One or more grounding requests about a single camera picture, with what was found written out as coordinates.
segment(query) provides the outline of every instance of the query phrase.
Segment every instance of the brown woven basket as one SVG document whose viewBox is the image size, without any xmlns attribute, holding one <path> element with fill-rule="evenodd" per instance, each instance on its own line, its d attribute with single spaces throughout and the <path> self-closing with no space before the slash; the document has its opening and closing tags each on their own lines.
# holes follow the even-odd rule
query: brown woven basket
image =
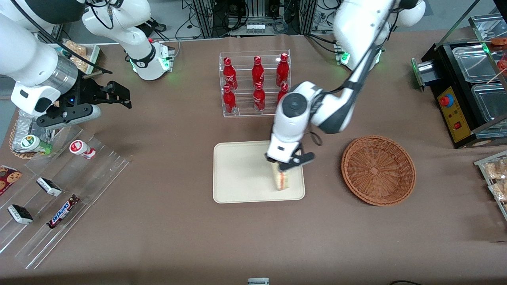
<svg viewBox="0 0 507 285">
<path fill-rule="evenodd" d="M 383 136 L 368 135 L 351 142 L 341 166 L 350 190 L 372 205 L 396 205 L 414 190 L 414 162 L 400 145 Z"/>
</svg>

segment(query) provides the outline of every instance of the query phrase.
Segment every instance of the cardboard box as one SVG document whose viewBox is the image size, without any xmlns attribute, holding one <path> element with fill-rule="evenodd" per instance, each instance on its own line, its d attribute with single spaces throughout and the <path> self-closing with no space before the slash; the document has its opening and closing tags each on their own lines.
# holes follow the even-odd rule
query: cardboard box
<svg viewBox="0 0 507 285">
<path fill-rule="evenodd" d="M 0 164 L 0 196 L 21 176 L 17 169 Z"/>
</svg>

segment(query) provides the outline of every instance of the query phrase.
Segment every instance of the red emergency stop button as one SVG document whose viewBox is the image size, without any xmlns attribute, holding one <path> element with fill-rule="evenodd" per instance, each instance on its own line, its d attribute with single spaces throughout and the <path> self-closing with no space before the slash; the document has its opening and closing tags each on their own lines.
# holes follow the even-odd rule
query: red emergency stop button
<svg viewBox="0 0 507 285">
<path fill-rule="evenodd" d="M 442 96 L 442 98 L 440 98 L 439 103 L 441 106 L 449 108 L 454 103 L 454 98 L 452 97 L 451 94 L 447 94 L 445 96 Z"/>
</svg>

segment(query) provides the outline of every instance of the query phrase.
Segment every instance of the brown tablecloth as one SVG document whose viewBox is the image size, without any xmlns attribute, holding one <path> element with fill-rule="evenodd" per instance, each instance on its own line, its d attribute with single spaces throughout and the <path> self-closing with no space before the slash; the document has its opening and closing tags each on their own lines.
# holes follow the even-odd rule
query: brown tablecloth
<svg viewBox="0 0 507 285">
<path fill-rule="evenodd" d="M 83 124 L 131 160 L 37 270 L 0 255 L 1 284 L 500 284 L 507 280 L 506 227 L 473 162 L 504 150 L 452 148 L 429 90 L 419 92 L 410 66 L 443 32 L 394 33 L 372 70 L 350 126 L 322 135 L 304 166 L 300 201 L 217 204 L 213 147 L 268 140 L 272 117 L 223 118 L 218 56 L 223 51 L 290 49 L 293 83 L 326 90 L 348 71 L 304 37 L 184 42 L 174 72 L 141 80 L 119 45 L 101 46 L 101 64 L 130 89 L 133 109 L 101 105 Z M 359 136 L 396 140 L 417 169 L 413 194 L 374 207 L 345 186 L 339 162 Z M 2 163 L 27 171 L 4 142 Z"/>
</svg>

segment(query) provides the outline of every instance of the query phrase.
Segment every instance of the clear acrylic display stand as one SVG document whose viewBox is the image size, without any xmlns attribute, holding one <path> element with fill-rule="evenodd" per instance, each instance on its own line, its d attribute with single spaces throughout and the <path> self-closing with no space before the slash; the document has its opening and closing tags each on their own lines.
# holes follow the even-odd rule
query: clear acrylic display stand
<svg viewBox="0 0 507 285">
<path fill-rule="evenodd" d="M 87 160 L 72 154 L 68 147 L 75 139 L 94 148 L 97 151 L 95 157 Z M 37 154 L 25 164 L 35 175 L 0 207 L 0 252 L 10 244 L 16 250 L 20 249 L 16 258 L 25 268 L 38 267 L 128 164 L 127 160 L 78 126 L 63 128 L 50 143 L 53 144 L 53 152 L 49 156 Z M 47 194 L 36 183 L 39 177 L 50 179 L 63 192 L 57 197 Z M 50 229 L 46 223 L 72 194 L 81 200 L 60 224 Z M 11 204 L 25 207 L 33 222 L 23 225 L 14 221 L 7 211 Z"/>
<path fill-rule="evenodd" d="M 288 64 L 291 66 L 291 51 L 247 51 L 247 52 L 221 52 L 219 58 L 219 75 L 220 75 L 220 94 L 222 98 L 222 112 L 224 117 L 234 116 L 262 116 L 274 115 L 276 111 L 276 99 L 280 87 L 276 86 L 276 68 L 280 62 L 280 55 L 288 54 Z M 254 109 L 254 87 L 252 82 L 252 68 L 254 66 L 254 57 L 258 55 L 262 59 L 264 67 L 264 92 L 266 93 L 266 108 L 263 111 Z M 230 57 L 232 66 L 236 69 L 236 77 L 238 80 L 238 89 L 234 90 L 236 95 L 236 105 L 238 111 L 235 114 L 226 112 L 224 105 L 224 58 Z M 288 73 L 287 84 L 291 87 L 291 70 Z"/>
</svg>

